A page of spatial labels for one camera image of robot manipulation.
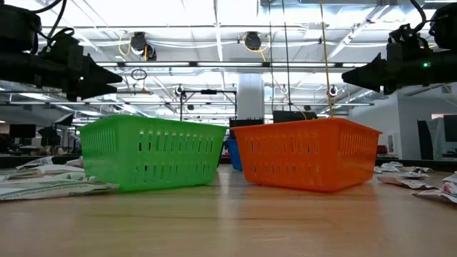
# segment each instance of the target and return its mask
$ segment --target white column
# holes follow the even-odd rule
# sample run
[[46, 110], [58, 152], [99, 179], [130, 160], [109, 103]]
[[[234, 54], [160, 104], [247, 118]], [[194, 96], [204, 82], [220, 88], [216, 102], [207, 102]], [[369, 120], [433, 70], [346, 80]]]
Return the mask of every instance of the white column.
[[265, 116], [262, 74], [239, 74], [238, 119], [262, 119]]

